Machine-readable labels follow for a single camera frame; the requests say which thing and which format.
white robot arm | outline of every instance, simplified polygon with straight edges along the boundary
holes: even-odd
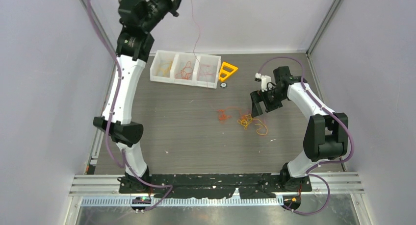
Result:
[[[120,23],[123,27],[117,40],[116,54],[121,76],[114,76],[109,102],[102,115],[94,118],[93,124],[104,132],[108,129],[112,141],[120,150],[125,151],[131,169],[142,177],[148,171],[148,167],[140,148],[143,125],[131,121],[134,94],[154,42],[150,32],[166,14],[171,13],[174,17],[179,15],[176,10],[181,0],[118,0],[118,2]],[[111,103],[114,96],[117,97],[116,103]],[[134,174],[128,167],[126,167],[126,177],[134,180]]]
[[[299,107],[308,120],[303,141],[304,150],[294,160],[286,163],[281,170],[282,181],[287,182],[291,178],[306,177],[307,170],[312,166],[338,158],[347,152],[346,132],[321,107],[337,116],[345,125],[348,125],[348,118],[344,113],[336,113],[328,108],[311,91],[307,83],[304,83],[305,87],[303,87],[301,77],[292,76],[289,67],[279,67],[273,71],[273,74],[276,84],[270,81],[269,76],[256,74],[255,80],[261,82],[261,89],[250,94],[253,105],[252,116],[262,114],[260,102],[264,103],[265,111],[270,112],[282,107],[282,101],[288,99]]]

white divided container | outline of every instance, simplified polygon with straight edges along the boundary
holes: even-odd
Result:
[[[150,80],[216,89],[220,67],[220,56],[158,50]]]

yellow plastic part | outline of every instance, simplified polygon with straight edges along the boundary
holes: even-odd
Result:
[[[224,82],[226,79],[228,79],[232,74],[234,74],[238,70],[238,67],[231,65],[230,63],[223,62],[220,69],[220,74],[218,75],[218,79],[221,82]]]

white wall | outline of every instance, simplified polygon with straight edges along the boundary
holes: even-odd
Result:
[[[201,26],[196,51],[306,51],[333,0],[193,0]],[[153,30],[152,51],[192,51],[198,29],[191,1],[182,0],[179,17],[168,15]],[[118,0],[93,0],[98,17],[115,43],[120,33]]]
[[[79,0],[0,0],[0,224],[57,225],[112,62]]]
[[[344,0],[312,54],[327,103],[349,116],[380,225],[415,224],[415,0]]]

wooden-textured surface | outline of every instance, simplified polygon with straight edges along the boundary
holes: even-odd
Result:
[[[227,107],[251,110],[250,93],[259,89],[254,81],[259,67],[269,58],[288,55],[299,59],[306,68],[306,80],[316,93],[316,85],[304,54],[233,54],[221,60],[237,67],[226,88],[217,89],[150,82],[149,59],[137,86],[132,120],[144,125],[141,140],[143,157],[153,174],[196,173],[262,173],[278,172],[282,165],[302,151],[307,120],[290,101],[283,108],[259,118],[268,127],[260,136],[257,126],[247,130],[237,123],[238,110],[226,112],[231,118],[218,120],[217,110]],[[273,77],[273,69],[289,66],[292,75],[300,75],[301,66],[289,59],[271,61],[262,74]],[[117,159],[120,151],[111,144]],[[320,171],[340,171],[338,164],[326,165]],[[122,174],[109,157],[103,144],[95,174]]]

